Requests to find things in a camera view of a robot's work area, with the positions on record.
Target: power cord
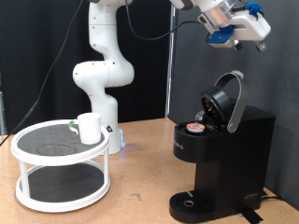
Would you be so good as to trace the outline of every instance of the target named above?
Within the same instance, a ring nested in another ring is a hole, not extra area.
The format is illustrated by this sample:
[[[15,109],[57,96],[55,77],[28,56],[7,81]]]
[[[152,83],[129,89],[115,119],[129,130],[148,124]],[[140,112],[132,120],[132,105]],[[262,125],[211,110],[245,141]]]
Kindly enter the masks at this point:
[[[179,28],[181,25],[185,24],[185,23],[197,23],[197,24],[202,24],[200,23],[199,21],[184,21],[183,23],[181,23],[180,25],[176,26],[174,29],[172,29],[171,31],[167,32],[166,34],[164,35],[161,35],[161,36],[158,36],[158,37],[154,37],[154,38],[146,38],[146,37],[143,37],[141,35],[138,35],[133,27],[132,27],[132,24],[131,24],[131,20],[130,20],[130,12],[129,12],[129,7],[128,7],[128,0],[125,0],[125,7],[126,7],[126,11],[127,11],[127,17],[128,17],[128,21],[129,21],[129,24],[130,24],[130,28],[132,30],[132,33],[139,39],[142,39],[142,40],[157,40],[157,39],[161,39],[169,34],[171,34],[172,32],[174,32],[175,30],[177,30],[177,28]]]
[[[66,40],[67,40],[67,38],[68,38],[68,34],[69,34],[69,31],[70,31],[71,25],[72,25],[74,19],[76,18],[77,14],[78,14],[78,10],[80,9],[80,7],[81,7],[81,5],[82,5],[82,2],[83,2],[83,0],[80,1],[79,5],[78,5],[78,8],[77,8],[77,10],[76,10],[76,12],[75,12],[75,14],[74,14],[74,16],[73,16],[73,19],[72,19],[72,21],[71,21],[71,22],[69,23],[69,25],[68,25],[68,29],[67,29],[67,32],[66,32],[66,36],[65,36],[65,39],[64,39],[64,43],[63,43],[63,45],[62,45],[62,47],[61,47],[61,49],[60,49],[58,55],[56,56],[56,59],[54,60],[54,63],[52,64],[52,66],[50,67],[50,69],[49,69],[49,71],[48,71],[48,73],[47,73],[47,75],[46,75],[46,78],[45,78],[44,83],[43,83],[43,85],[42,85],[42,87],[41,87],[41,89],[40,89],[40,92],[39,92],[39,95],[38,95],[38,97],[37,97],[36,102],[35,102],[34,105],[31,107],[31,109],[27,112],[27,114],[25,115],[25,117],[23,118],[23,120],[18,124],[18,126],[15,127],[14,130],[12,130],[12,131],[9,133],[9,135],[8,135],[2,142],[1,142],[0,146],[2,146],[2,145],[7,141],[7,139],[8,139],[13,133],[15,133],[15,131],[17,131],[17,130],[20,128],[20,126],[21,126],[21,125],[22,125],[22,124],[23,124],[23,123],[30,117],[30,115],[32,114],[32,112],[33,112],[34,109],[36,108],[36,105],[37,105],[38,102],[39,102],[41,93],[42,93],[42,91],[44,90],[45,84],[46,84],[46,82],[47,82],[47,80],[48,80],[50,71],[52,70],[53,66],[56,64],[56,62],[58,61],[58,59],[60,58],[60,56],[61,56],[61,54],[62,54],[62,52],[63,52],[63,50],[64,50],[64,46],[65,46]]]
[[[278,199],[278,200],[283,200],[283,198],[279,197],[279,196],[273,196],[273,197],[262,197],[261,202],[268,200],[268,199]]]

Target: coffee maker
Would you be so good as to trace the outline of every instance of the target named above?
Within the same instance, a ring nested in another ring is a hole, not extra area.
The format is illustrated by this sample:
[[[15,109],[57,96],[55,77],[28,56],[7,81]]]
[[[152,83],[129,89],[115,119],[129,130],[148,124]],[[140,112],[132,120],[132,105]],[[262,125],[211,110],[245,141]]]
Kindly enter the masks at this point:
[[[222,90],[233,78],[236,101]],[[253,223],[262,220],[254,210],[261,206],[275,116],[247,105],[248,99],[244,75],[225,74],[202,93],[201,118],[175,127],[175,156],[196,163],[194,189],[170,199],[175,220],[198,223],[239,213]]]

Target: wooden table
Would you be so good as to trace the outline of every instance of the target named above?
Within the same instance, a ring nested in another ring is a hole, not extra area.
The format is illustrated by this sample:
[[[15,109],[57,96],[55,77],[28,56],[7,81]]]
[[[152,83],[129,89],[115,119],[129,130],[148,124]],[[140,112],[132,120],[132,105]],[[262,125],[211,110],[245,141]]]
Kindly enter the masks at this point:
[[[120,127],[126,147],[109,156],[111,186],[107,195],[86,208],[61,214],[37,212],[17,202],[20,169],[10,152],[10,137],[0,148],[0,223],[178,223],[169,215],[169,199],[193,188],[195,164],[173,155],[175,123],[154,119],[122,123]],[[103,163],[102,156],[94,160]],[[298,211],[283,201],[267,200],[256,212],[264,219],[261,224],[299,223]],[[209,223],[249,224],[241,215]]]

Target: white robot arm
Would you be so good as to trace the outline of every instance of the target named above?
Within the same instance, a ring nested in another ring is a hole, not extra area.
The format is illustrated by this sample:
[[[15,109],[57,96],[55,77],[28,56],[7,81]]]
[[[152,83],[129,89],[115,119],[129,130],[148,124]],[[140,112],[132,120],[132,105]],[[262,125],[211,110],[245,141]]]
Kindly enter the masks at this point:
[[[271,27],[263,18],[263,9],[256,3],[243,7],[230,5],[227,0],[170,0],[181,10],[199,7],[202,14],[198,20],[205,25],[211,36],[207,42],[216,48],[240,49],[238,41],[251,40],[259,51],[266,49],[263,41],[271,32]]]
[[[89,96],[92,112],[101,115],[102,126],[109,131],[109,154],[114,154],[124,143],[118,126],[118,102],[105,93],[105,88],[128,85],[135,74],[132,65],[122,56],[117,38],[116,12],[125,5],[125,0],[89,1],[90,45],[103,54],[104,61],[77,64],[73,79]]]

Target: white mug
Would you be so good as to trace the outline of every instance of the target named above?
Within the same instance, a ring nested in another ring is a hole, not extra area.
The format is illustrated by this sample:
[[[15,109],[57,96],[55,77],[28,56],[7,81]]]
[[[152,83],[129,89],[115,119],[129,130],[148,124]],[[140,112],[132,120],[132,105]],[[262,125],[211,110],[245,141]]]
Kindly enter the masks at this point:
[[[78,134],[73,128],[75,121],[69,122],[69,129]],[[101,115],[97,113],[86,113],[78,116],[78,129],[80,141],[86,145],[92,145],[101,141]]]

